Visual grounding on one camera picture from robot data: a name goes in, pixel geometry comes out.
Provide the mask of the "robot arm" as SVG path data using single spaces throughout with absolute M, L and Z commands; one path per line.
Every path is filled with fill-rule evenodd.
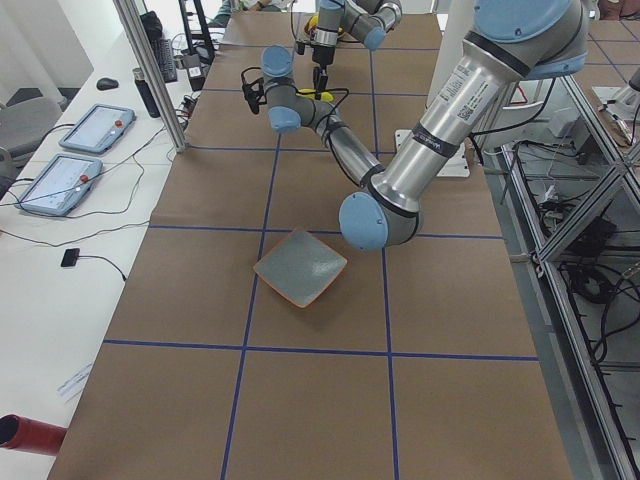
M 333 64 L 340 33 L 350 35 L 368 50 L 375 51 L 403 16 L 399 1 L 334 0 L 320 1 L 318 6 L 317 23 L 311 35 L 317 99 L 326 90 L 328 67 Z
M 359 186 L 339 210 L 345 240 L 363 251 L 409 241 L 422 224 L 420 198 L 507 85 L 557 78 L 583 68 L 589 13 L 581 1 L 477 1 L 463 54 L 388 166 L 342 121 L 336 106 L 299 95 L 288 49 L 261 56 L 274 131 L 307 127 Z

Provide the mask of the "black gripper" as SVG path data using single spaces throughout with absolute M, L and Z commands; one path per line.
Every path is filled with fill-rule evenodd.
M 320 45 L 313 46 L 312 59 L 320 66 L 315 66 L 313 70 L 314 89 L 317 91 L 326 91 L 328 75 L 324 67 L 329 66 L 334 61 L 334 46 Z

